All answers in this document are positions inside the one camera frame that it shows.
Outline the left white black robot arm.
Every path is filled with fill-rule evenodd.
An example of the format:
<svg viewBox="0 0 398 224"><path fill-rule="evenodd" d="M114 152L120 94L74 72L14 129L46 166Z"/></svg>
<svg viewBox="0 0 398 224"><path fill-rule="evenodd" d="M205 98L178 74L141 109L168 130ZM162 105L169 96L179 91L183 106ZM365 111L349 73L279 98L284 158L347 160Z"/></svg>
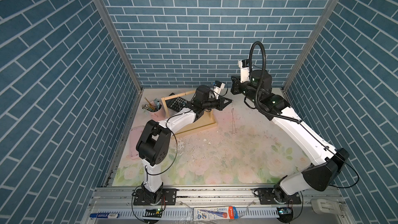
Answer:
<svg viewBox="0 0 398 224"><path fill-rule="evenodd" d="M146 123L136 150L145 171L142 191L147 203L156 204L163 199L161 174L164 172L160 163L168 154L171 138L175 139L176 132L198 121L205 112L213 109L221 111L231 104L232 100L221 93L225 86L220 81L215 81L211 87L201 85L197 87L192 99L175 115L159 122L150 120Z"/></svg>

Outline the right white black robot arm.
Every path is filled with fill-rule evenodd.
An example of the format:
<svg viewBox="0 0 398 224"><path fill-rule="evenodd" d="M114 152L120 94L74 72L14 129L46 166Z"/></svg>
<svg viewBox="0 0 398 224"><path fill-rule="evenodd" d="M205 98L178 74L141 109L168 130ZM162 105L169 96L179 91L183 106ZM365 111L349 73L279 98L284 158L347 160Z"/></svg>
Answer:
<svg viewBox="0 0 398 224"><path fill-rule="evenodd" d="M325 191L337 178L349 158L344 148L337 149L307 125L281 95L272 93L268 86L270 74L261 78L232 76L232 94L243 94L253 108L285 131L308 156L310 165L298 173L283 177L273 190L277 202L285 203L291 196L308 189Z"/></svg>

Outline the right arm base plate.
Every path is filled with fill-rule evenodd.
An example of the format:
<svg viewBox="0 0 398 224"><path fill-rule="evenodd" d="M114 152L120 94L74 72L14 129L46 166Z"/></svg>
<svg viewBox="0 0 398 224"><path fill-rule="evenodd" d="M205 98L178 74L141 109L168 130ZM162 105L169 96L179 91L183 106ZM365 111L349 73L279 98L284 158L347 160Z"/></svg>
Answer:
<svg viewBox="0 0 398 224"><path fill-rule="evenodd" d="M257 188L253 190L253 194L259 198L260 204L262 205L293 205L293 204L301 204L301 196L299 193L296 193L292 196L286 195L281 190L271 188L271 187L263 187Z"/></svg>

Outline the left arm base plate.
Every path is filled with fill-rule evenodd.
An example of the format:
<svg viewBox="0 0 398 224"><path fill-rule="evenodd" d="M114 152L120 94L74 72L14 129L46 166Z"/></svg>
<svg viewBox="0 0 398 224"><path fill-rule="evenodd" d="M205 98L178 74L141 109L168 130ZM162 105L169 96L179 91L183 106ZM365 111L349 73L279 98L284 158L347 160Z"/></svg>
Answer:
<svg viewBox="0 0 398 224"><path fill-rule="evenodd" d="M177 198L176 188L159 188L156 192L150 192L145 187L135 191L133 205L175 205Z"/></svg>

